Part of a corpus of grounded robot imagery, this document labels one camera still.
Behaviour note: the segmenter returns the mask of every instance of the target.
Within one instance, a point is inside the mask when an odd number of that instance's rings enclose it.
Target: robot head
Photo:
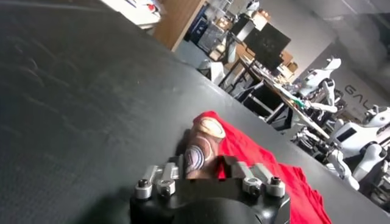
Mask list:
[[[336,70],[341,66],[340,58],[334,58],[332,56],[331,58],[328,58],[327,61],[328,61],[328,65],[325,67],[326,70]]]
[[[389,107],[378,107],[374,105],[371,110],[366,113],[366,118],[363,120],[365,127],[383,127],[390,122],[390,108]]]
[[[246,10],[256,11],[258,10],[259,6],[260,2],[258,2],[258,0],[251,0],[248,5],[246,5]]]

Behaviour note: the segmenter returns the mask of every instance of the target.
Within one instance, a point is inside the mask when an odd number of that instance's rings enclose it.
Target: floor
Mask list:
[[[208,59],[205,52],[200,50],[192,41],[187,42],[182,40],[175,54],[194,68],[198,68],[202,61]]]

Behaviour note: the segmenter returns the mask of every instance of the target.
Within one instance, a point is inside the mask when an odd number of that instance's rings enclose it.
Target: white robot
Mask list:
[[[340,68],[341,59],[332,57],[327,61],[328,65],[325,68],[310,71],[309,75],[301,82],[301,87],[298,90],[299,97],[305,102],[305,108],[321,110],[322,115],[325,111],[335,113],[338,110],[335,106],[335,81],[330,78],[330,74]],[[328,105],[310,102],[310,96],[321,87],[326,93]]]
[[[258,8],[260,7],[259,0],[251,0],[248,5],[246,5],[246,11],[245,14],[252,17],[253,12],[256,12]]]
[[[359,189],[359,181],[362,180],[371,169],[387,155],[377,141],[377,132],[390,122],[390,108],[374,106],[366,113],[362,125],[353,122],[344,123],[338,120],[335,129],[330,136],[331,145],[335,146],[327,158],[331,164],[328,169],[336,172],[344,181],[348,182],[356,190]],[[344,158],[364,155],[353,173]]]

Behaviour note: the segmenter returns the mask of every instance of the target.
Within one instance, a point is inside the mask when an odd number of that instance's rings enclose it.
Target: white wall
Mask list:
[[[298,64],[300,74],[336,38],[330,26],[294,0],[264,0],[262,8],[271,24],[291,39],[288,51]]]
[[[387,106],[388,101],[377,94],[347,66],[342,66],[331,75],[336,82],[336,89],[344,93],[347,111],[362,120],[367,108],[373,104]]]
[[[341,15],[388,13],[389,0],[297,0],[323,18],[332,18]]]

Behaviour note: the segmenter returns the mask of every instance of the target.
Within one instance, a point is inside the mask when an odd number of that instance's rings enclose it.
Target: robotic hand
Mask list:
[[[180,157],[149,166],[130,199],[134,224],[282,224],[290,223],[286,186],[262,164],[247,167],[235,157],[220,158],[228,175],[185,179]]]
[[[360,188],[359,182],[353,177],[351,170],[344,162],[344,154],[340,150],[332,150],[328,154],[327,158],[330,162],[330,164],[326,165],[328,170],[338,175],[342,180],[351,185],[355,190],[358,190]]]
[[[335,113],[338,110],[336,106],[325,105],[322,103],[312,103],[309,100],[304,100],[303,104],[305,109],[321,110],[322,112],[328,111],[331,113]]]
[[[306,140],[309,139],[314,142],[320,142],[320,138],[318,138],[315,134],[311,133],[309,130],[307,130],[307,127],[304,127],[300,132],[298,132],[295,136],[295,139],[299,140]]]

